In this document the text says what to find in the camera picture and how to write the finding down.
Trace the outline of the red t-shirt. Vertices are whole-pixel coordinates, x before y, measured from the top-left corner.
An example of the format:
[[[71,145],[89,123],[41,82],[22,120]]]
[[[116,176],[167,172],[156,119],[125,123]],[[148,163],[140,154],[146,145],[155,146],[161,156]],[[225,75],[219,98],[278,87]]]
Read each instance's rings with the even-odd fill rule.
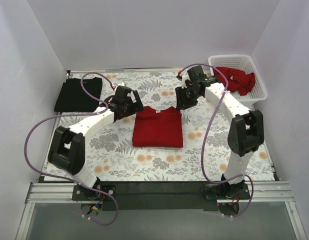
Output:
[[[134,147],[182,148],[182,114],[171,106],[155,110],[145,106],[136,114],[132,145]]]

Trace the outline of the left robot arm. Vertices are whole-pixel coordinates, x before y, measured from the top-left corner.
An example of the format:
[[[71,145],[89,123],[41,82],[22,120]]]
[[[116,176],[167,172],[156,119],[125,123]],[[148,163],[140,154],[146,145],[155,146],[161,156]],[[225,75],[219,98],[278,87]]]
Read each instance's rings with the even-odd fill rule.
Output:
[[[144,110],[137,90],[119,85],[108,101],[101,103],[91,116],[67,128],[58,127],[53,134],[47,160],[67,172],[84,186],[83,193],[90,200],[101,194],[101,181],[86,166],[86,144],[102,128]]]

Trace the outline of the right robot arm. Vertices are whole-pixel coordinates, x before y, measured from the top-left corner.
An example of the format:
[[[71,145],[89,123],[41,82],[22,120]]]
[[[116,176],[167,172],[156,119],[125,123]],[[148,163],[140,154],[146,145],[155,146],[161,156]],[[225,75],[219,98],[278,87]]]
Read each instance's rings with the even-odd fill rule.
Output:
[[[198,98],[204,97],[215,105],[214,111],[223,113],[230,123],[227,143],[231,153],[226,171],[220,181],[209,179],[207,174],[203,176],[218,195],[232,199],[244,188],[249,161],[264,143],[263,114],[249,109],[232,96],[224,74],[220,78],[207,76],[199,63],[188,65],[184,70],[187,77],[182,76],[182,71],[176,76],[181,81],[181,86],[175,89],[177,110],[194,107]]]

